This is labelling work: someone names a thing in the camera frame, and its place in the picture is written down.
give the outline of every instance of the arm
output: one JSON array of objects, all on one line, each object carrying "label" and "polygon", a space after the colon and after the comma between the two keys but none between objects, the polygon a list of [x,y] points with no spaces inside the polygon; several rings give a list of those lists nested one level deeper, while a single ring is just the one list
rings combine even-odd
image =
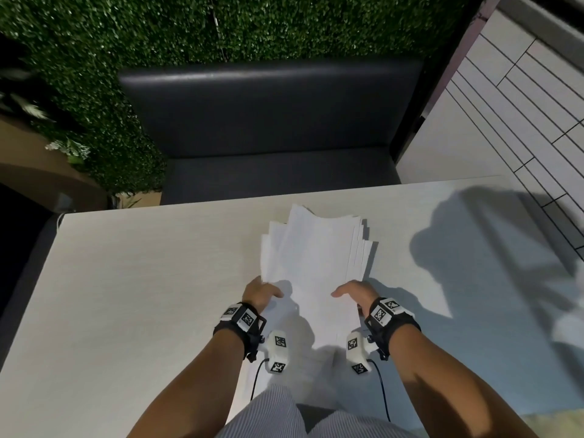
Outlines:
[{"label": "arm", "polygon": [[[369,315],[379,296],[367,282],[350,281],[332,296],[349,294]],[[430,438],[513,436],[536,438],[507,403],[475,373],[413,325],[390,338],[390,355]]]},{"label": "arm", "polygon": [[[242,301],[261,313],[282,292],[260,277],[249,283]],[[232,331],[217,332],[191,363],[152,401],[128,438],[213,437],[225,425],[244,356]]]}]

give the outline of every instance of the white table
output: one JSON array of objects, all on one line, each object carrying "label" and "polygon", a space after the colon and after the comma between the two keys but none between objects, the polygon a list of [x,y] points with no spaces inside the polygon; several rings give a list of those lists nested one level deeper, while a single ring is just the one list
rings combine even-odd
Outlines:
[{"label": "white table", "polygon": [[[578,290],[488,177],[67,215],[0,372],[2,436],[125,436],[259,273],[260,234],[293,203],[367,218],[371,277],[519,413],[584,406]],[[392,420],[417,427],[382,369]],[[382,418],[377,378],[363,387],[354,409]]]}]

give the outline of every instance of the white paper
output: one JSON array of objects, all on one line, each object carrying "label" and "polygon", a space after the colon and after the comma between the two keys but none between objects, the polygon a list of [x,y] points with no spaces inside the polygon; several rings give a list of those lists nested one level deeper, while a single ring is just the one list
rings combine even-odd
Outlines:
[{"label": "white paper", "polygon": [[[296,402],[333,407],[330,381],[334,356],[344,356],[347,335],[360,327],[356,304],[331,292],[349,280],[362,280],[372,242],[363,240],[360,217],[320,218],[294,205],[288,223],[270,222],[262,235],[262,279],[275,283],[284,298],[273,298],[263,312],[266,326],[286,332],[290,363],[282,375],[260,370],[255,394],[272,383],[285,384]],[[258,353],[257,363],[264,358]],[[246,393],[257,371],[251,366]]]}]

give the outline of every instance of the black wrist strap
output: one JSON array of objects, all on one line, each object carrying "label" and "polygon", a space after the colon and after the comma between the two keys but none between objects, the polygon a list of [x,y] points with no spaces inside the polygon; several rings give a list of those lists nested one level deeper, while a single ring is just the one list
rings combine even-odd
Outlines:
[{"label": "black wrist strap", "polygon": [[390,339],[394,332],[405,324],[412,324],[420,332],[420,325],[413,318],[413,314],[393,298],[377,298],[369,309],[369,316],[365,324],[371,332],[371,339],[379,347],[379,355],[387,361],[390,356]]},{"label": "black wrist strap", "polygon": [[262,331],[265,324],[266,319],[258,314],[255,307],[246,302],[238,302],[223,313],[213,335],[223,329],[234,332],[244,344],[244,359],[254,362],[258,346],[263,342]]}]

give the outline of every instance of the artificial grass wall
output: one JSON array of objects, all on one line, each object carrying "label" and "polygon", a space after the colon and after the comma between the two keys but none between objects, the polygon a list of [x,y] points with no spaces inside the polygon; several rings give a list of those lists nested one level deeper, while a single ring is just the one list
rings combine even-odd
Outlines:
[{"label": "artificial grass wall", "polygon": [[[469,0],[0,0],[0,31],[87,132],[79,169],[111,193],[159,189],[164,158],[122,94],[126,67],[415,55],[430,65]],[[218,28],[215,27],[213,14]]]}]

